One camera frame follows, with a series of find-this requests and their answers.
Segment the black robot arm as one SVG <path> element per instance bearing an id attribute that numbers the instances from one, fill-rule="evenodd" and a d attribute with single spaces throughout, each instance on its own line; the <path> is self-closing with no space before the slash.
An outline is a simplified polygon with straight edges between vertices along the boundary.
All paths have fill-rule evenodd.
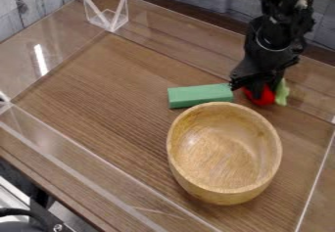
<path id="1" fill-rule="evenodd" d="M 314 0 L 260 0 L 262 15 L 249 23 L 244 59 L 232 71 L 232 89 L 273 105 L 286 69 L 301 61 L 305 36 L 313 31 Z"/>

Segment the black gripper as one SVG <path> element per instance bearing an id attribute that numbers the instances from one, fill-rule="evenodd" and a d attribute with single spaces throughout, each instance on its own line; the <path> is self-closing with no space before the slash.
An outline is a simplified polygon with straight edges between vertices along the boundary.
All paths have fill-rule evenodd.
<path id="1" fill-rule="evenodd" d="M 285 50 L 270 51 L 257 43 L 245 45 L 245 56 L 233 69 L 232 89 L 246 87 L 253 100 L 260 100 L 265 86 L 277 91 L 285 77 L 286 69 L 301 60 L 302 47 L 292 46 Z"/>

